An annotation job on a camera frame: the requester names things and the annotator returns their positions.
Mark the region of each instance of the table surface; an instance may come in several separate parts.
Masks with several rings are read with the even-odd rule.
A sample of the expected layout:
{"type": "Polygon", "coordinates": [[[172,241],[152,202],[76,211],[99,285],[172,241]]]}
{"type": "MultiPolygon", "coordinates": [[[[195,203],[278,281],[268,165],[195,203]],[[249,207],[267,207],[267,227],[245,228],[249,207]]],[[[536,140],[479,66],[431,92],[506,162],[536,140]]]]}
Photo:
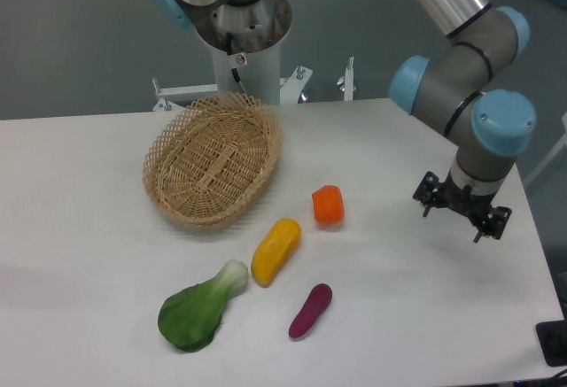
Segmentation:
{"type": "Polygon", "coordinates": [[[494,200],[500,241],[411,196],[444,178],[455,147],[387,99],[276,109],[272,179],[224,230],[181,228],[142,186],[170,112],[0,122],[0,385],[446,386],[552,375],[535,324],[562,318],[514,168],[494,200]],[[321,229],[311,193],[336,184],[344,224],[321,229]],[[301,245],[272,286],[251,279],[215,340],[175,351],[157,315],[171,294],[249,264],[272,224],[301,245]],[[308,292],[330,308],[300,342],[287,329],[308,292]]]}

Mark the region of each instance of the green vegetable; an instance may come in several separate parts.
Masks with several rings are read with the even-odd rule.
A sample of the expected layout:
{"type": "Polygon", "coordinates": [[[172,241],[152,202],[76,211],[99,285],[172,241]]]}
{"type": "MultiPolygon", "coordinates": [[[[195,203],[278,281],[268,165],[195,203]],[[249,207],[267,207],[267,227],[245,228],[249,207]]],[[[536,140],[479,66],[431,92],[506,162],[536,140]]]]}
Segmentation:
{"type": "Polygon", "coordinates": [[[212,279],[179,291],[168,298],[158,316],[161,335],[184,352],[196,352],[213,341],[227,302],[243,292],[248,267],[230,260],[212,279]]]}

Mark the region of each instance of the purple vegetable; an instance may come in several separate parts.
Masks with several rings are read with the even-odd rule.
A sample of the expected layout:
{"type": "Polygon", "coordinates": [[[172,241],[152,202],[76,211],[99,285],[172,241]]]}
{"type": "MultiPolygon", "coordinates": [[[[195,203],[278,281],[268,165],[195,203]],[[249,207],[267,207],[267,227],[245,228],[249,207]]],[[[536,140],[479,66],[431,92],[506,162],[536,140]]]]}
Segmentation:
{"type": "Polygon", "coordinates": [[[317,322],[329,306],[333,291],[326,283],[315,285],[298,315],[290,325],[290,338],[302,338],[317,322]]]}

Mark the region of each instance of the orange vegetable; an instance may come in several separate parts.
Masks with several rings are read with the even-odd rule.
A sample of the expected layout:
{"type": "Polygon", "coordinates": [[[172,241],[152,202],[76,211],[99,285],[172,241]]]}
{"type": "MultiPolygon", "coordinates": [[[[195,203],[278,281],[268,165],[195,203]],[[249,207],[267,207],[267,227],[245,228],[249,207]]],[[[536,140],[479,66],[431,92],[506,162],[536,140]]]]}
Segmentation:
{"type": "Polygon", "coordinates": [[[284,263],[298,248],[301,226],[294,219],[280,219],[269,230],[252,256],[250,271],[262,287],[268,287],[284,263]]]}
{"type": "Polygon", "coordinates": [[[319,223],[339,223],[345,218],[343,196],[337,186],[325,185],[315,191],[311,197],[313,198],[315,220],[319,223]]]}

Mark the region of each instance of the orange toy pepper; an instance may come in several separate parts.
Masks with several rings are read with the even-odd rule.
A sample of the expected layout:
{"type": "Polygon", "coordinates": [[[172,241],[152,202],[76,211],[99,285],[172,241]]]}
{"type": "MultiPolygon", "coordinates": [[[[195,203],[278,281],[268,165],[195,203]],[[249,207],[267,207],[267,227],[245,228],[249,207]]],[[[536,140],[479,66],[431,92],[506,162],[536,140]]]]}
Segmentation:
{"type": "Polygon", "coordinates": [[[339,223],[345,218],[343,197],[337,186],[325,185],[315,191],[311,197],[313,198],[315,220],[319,223],[339,223]]]}

